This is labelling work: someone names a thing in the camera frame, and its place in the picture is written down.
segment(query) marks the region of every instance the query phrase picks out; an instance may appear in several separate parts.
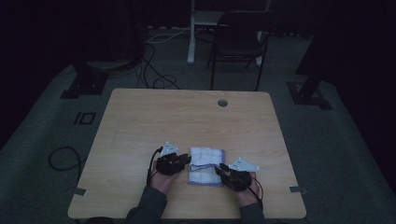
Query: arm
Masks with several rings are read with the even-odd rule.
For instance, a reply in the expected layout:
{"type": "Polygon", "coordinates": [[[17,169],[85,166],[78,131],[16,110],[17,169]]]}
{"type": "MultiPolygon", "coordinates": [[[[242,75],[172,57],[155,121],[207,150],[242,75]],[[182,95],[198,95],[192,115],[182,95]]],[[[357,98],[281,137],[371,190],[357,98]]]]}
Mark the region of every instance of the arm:
{"type": "MultiPolygon", "coordinates": [[[[253,178],[256,178],[256,173],[250,173],[253,178]]],[[[255,180],[252,181],[250,188],[259,195],[260,189],[255,180]]],[[[239,212],[241,213],[242,223],[244,224],[263,224],[265,223],[264,213],[250,190],[236,192],[236,199],[239,203],[239,212]]]]}
{"type": "Polygon", "coordinates": [[[166,194],[178,177],[175,175],[162,175],[155,169],[151,172],[150,186],[145,186],[139,205],[131,209],[126,217],[127,224],[158,223],[166,206],[166,194]]]}

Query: wire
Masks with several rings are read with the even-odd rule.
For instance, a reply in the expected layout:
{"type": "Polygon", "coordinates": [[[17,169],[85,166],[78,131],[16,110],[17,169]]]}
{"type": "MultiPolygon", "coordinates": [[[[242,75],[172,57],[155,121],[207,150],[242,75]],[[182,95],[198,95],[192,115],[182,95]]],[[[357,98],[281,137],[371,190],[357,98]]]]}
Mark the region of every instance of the wire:
{"type": "Polygon", "coordinates": [[[63,172],[63,171],[69,171],[69,170],[72,170],[72,169],[78,167],[78,178],[77,178],[77,183],[76,183],[76,185],[78,184],[78,181],[79,181],[79,179],[81,178],[82,163],[85,162],[86,160],[87,160],[87,159],[81,160],[81,159],[80,159],[80,156],[79,156],[79,154],[78,154],[78,152],[77,152],[74,148],[72,148],[72,147],[58,147],[57,149],[55,149],[54,151],[52,151],[52,152],[49,154],[49,166],[50,166],[52,169],[56,170],[56,171],[61,171],[61,172],[63,172]],[[78,163],[75,164],[75,165],[69,166],[69,167],[65,167],[65,168],[56,167],[56,166],[53,164],[53,162],[52,162],[52,156],[53,156],[56,152],[59,152],[59,151],[61,151],[61,150],[72,150],[72,151],[74,152],[74,154],[76,155],[76,158],[77,158],[78,163]]]}
{"type": "Polygon", "coordinates": [[[251,177],[251,178],[254,179],[259,184],[260,189],[262,190],[262,197],[263,197],[264,196],[264,191],[262,189],[262,184],[256,178],[254,178],[254,177],[251,177]]]}
{"type": "Polygon", "coordinates": [[[142,63],[140,63],[139,68],[140,68],[139,73],[137,73],[137,69],[134,70],[134,74],[136,75],[136,79],[137,79],[136,85],[134,86],[135,89],[137,89],[137,86],[139,86],[140,78],[141,78],[141,76],[142,76],[142,72],[143,72],[142,63]]]}
{"type": "Polygon", "coordinates": [[[165,43],[166,41],[168,41],[168,40],[170,40],[170,39],[172,39],[172,38],[174,38],[174,37],[176,37],[178,35],[182,35],[188,29],[189,29],[189,27],[186,27],[182,31],[180,31],[179,33],[176,33],[176,34],[159,34],[159,35],[155,35],[152,38],[149,38],[148,40],[146,40],[146,42],[149,43],[149,44],[162,44],[162,43],[165,43]],[[158,42],[151,41],[152,39],[155,39],[155,38],[157,38],[159,36],[168,36],[168,35],[170,35],[170,37],[166,38],[163,41],[158,41],[158,42]]]}
{"type": "Polygon", "coordinates": [[[157,173],[158,173],[158,171],[156,171],[156,172],[151,176],[151,178],[154,177],[157,173]]]}
{"type": "Polygon", "coordinates": [[[260,208],[262,209],[262,198],[260,199],[257,193],[254,192],[253,189],[251,189],[250,187],[247,187],[247,189],[256,197],[257,202],[259,203],[260,208]]]}
{"type": "Polygon", "coordinates": [[[163,147],[157,148],[157,149],[154,151],[154,153],[152,154],[151,161],[149,162],[148,176],[147,176],[147,179],[146,179],[146,184],[147,184],[147,186],[149,186],[150,181],[151,181],[151,178],[152,178],[155,174],[157,174],[157,173],[155,173],[154,175],[151,175],[151,166],[152,166],[152,163],[154,162],[154,157],[155,157],[155,155],[156,155],[157,153],[160,153],[162,150],[163,150],[163,147]]]}
{"type": "Polygon", "coordinates": [[[144,69],[143,69],[143,76],[140,76],[140,81],[146,85],[147,89],[165,89],[171,86],[176,87],[178,90],[180,90],[180,87],[176,84],[177,79],[174,76],[171,75],[162,75],[159,73],[154,66],[150,64],[151,60],[153,59],[155,55],[155,48],[154,46],[147,44],[149,47],[152,48],[152,54],[149,56],[148,60],[146,60],[144,57],[142,57],[142,60],[146,63],[144,69]],[[153,83],[149,85],[148,79],[147,79],[147,71],[148,68],[151,68],[151,70],[158,76],[157,78],[154,79],[153,83]],[[163,85],[162,87],[158,87],[158,83],[161,82],[163,85]]]}

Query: sleeve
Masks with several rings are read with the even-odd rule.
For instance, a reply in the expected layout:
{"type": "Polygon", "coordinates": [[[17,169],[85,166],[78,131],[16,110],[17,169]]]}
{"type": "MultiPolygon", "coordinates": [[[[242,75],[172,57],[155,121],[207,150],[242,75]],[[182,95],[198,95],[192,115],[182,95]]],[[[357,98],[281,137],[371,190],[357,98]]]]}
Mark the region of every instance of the sleeve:
{"type": "Polygon", "coordinates": [[[166,206],[166,195],[157,189],[145,186],[139,205],[131,209],[126,217],[127,224],[158,223],[166,206]]]}
{"type": "Polygon", "coordinates": [[[258,203],[253,203],[239,208],[242,223],[244,224],[264,224],[264,213],[258,203]]]}

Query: black cable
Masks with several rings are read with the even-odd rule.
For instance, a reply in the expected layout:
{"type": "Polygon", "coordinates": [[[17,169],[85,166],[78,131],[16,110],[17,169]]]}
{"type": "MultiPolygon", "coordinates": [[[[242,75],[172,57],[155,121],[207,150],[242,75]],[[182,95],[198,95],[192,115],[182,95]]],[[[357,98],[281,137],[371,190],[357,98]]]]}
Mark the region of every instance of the black cable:
{"type": "Polygon", "coordinates": [[[157,173],[158,173],[158,171],[156,171],[156,172],[151,176],[151,178],[152,178],[153,176],[155,176],[157,173]]]}
{"type": "Polygon", "coordinates": [[[145,68],[143,70],[143,77],[140,77],[140,80],[142,81],[142,83],[144,83],[146,85],[147,89],[159,89],[157,87],[157,84],[159,81],[161,81],[163,83],[163,87],[161,89],[165,89],[167,87],[171,87],[171,86],[175,86],[178,90],[180,90],[180,87],[176,84],[177,79],[174,76],[171,75],[162,75],[161,73],[159,73],[154,66],[151,65],[151,60],[153,59],[154,55],[155,55],[155,48],[154,46],[147,44],[147,46],[152,48],[152,54],[149,56],[148,60],[146,60],[144,57],[142,58],[142,60],[146,63],[145,68]],[[147,80],[147,71],[148,68],[151,68],[152,71],[154,71],[154,73],[158,76],[152,83],[152,85],[150,86],[147,80]],[[162,79],[166,80],[167,82],[169,82],[170,84],[165,86],[165,81],[163,81],[162,79]]]}
{"type": "Polygon", "coordinates": [[[136,85],[134,86],[135,89],[137,89],[137,86],[139,85],[139,82],[140,82],[140,78],[142,76],[142,71],[143,71],[142,63],[140,63],[139,68],[140,68],[139,73],[137,73],[137,69],[134,70],[134,74],[136,75],[136,79],[137,79],[136,85]]]}
{"type": "Polygon", "coordinates": [[[263,197],[264,191],[263,191],[263,189],[262,189],[262,184],[261,184],[256,178],[254,178],[254,177],[251,177],[251,178],[254,179],[254,180],[259,184],[260,189],[262,190],[262,197],[263,197]]]}
{"type": "MultiPolygon", "coordinates": [[[[240,179],[238,176],[237,176],[236,178],[237,178],[239,181],[241,181],[242,183],[244,182],[244,181],[243,181],[242,179],[240,179]]],[[[260,184],[260,182],[259,182],[256,178],[254,178],[254,177],[252,177],[252,176],[251,176],[250,178],[252,178],[253,180],[255,180],[255,181],[259,184],[260,189],[262,190],[262,197],[263,197],[262,184],[260,184]]],[[[247,189],[256,197],[257,202],[259,203],[260,208],[263,209],[263,206],[262,206],[262,197],[260,198],[259,195],[257,195],[257,193],[254,192],[254,190],[250,188],[250,186],[247,186],[247,189]]]]}
{"type": "Polygon", "coordinates": [[[80,158],[78,152],[77,152],[74,148],[72,148],[72,147],[58,147],[57,149],[55,149],[54,151],[52,151],[52,152],[49,154],[49,166],[50,166],[52,169],[56,170],[56,171],[61,171],[61,172],[62,172],[62,171],[69,171],[69,170],[72,170],[72,169],[78,167],[78,178],[77,178],[77,183],[76,183],[76,185],[78,184],[78,181],[79,181],[79,179],[81,178],[81,174],[82,174],[82,163],[85,162],[86,160],[87,160],[87,159],[81,160],[81,158],[80,158]],[[52,156],[53,156],[56,152],[59,152],[59,151],[61,151],[61,150],[66,150],[66,149],[67,149],[67,150],[72,150],[72,151],[75,153],[78,163],[75,164],[75,165],[73,165],[73,166],[69,166],[69,167],[65,167],[65,168],[56,167],[56,166],[53,164],[53,162],[52,162],[52,156]]]}
{"type": "Polygon", "coordinates": [[[147,184],[147,186],[149,186],[150,181],[151,181],[151,178],[152,178],[155,174],[157,174],[157,173],[155,173],[154,175],[151,175],[151,166],[152,166],[152,163],[154,162],[154,157],[155,157],[155,155],[156,155],[157,153],[161,152],[162,150],[163,150],[163,147],[160,147],[160,148],[156,149],[156,150],[154,151],[154,153],[152,154],[151,161],[149,162],[148,176],[147,176],[147,179],[146,179],[146,184],[147,184]]]}

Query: chair leg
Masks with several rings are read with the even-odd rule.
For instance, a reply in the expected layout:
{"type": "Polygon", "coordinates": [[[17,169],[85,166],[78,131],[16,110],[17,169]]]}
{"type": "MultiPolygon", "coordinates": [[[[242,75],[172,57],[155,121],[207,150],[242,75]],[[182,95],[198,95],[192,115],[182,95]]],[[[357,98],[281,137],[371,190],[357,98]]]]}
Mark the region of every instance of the chair leg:
{"type": "Polygon", "coordinates": [[[211,79],[211,81],[210,81],[210,90],[212,90],[213,91],[213,84],[214,84],[214,82],[215,82],[215,63],[216,63],[216,52],[212,52],[212,56],[213,56],[213,59],[212,59],[212,79],[211,79]]]}
{"type": "Polygon", "coordinates": [[[254,89],[254,91],[257,91],[259,89],[260,81],[262,79],[262,68],[263,67],[264,67],[264,61],[262,60],[262,64],[260,65],[259,77],[257,78],[257,82],[256,82],[256,89],[254,89]]]}

